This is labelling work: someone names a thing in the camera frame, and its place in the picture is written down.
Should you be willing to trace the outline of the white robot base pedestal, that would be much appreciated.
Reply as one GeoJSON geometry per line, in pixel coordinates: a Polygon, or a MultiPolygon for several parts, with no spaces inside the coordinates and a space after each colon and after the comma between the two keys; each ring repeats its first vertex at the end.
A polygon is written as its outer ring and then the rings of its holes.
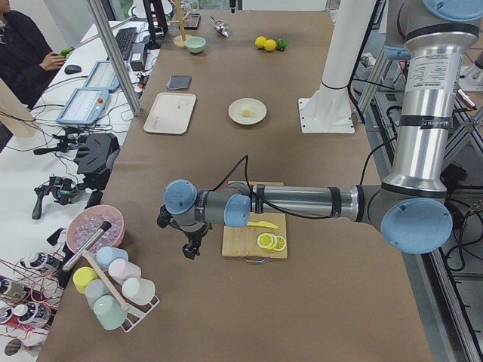
{"type": "Polygon", "coordinates": [[[349,82],[376,10],[375,0],[340,3],[320,87],[310,98],[298,100],[303,133],[355,132],[349,82]]]}

